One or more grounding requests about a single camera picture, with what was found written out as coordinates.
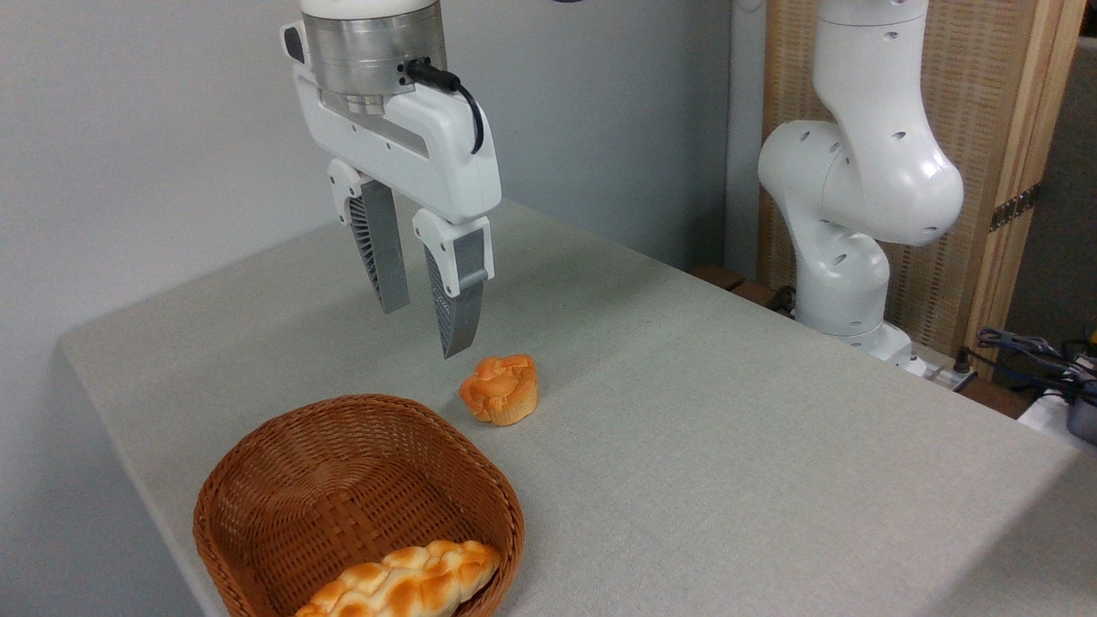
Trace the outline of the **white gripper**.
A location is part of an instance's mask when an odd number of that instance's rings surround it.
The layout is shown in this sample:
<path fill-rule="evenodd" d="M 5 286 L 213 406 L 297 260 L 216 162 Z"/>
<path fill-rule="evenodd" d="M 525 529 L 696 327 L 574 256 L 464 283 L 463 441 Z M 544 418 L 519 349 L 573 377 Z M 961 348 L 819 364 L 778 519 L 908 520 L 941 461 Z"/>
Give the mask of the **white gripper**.
<path fill-rule="evenodd" d="M 333 206 L 351 229 L 381 311 L 409 303 L 393 189 L 422 206 L 412 226 L 425 247 L 442 354 L 459 355 L 474 343 L 483 285 L 495 277 L 490 222 L 483 216 L 501 203 L 489 121 L 482 120 L 477 152 L 470 101 L 422 83 L 385 100 L 378 116 L 350 110 L 316 83 L 304 23 L 285 25 L 281 40 L 307 130 L 333 157 L 327 168 Z"/>

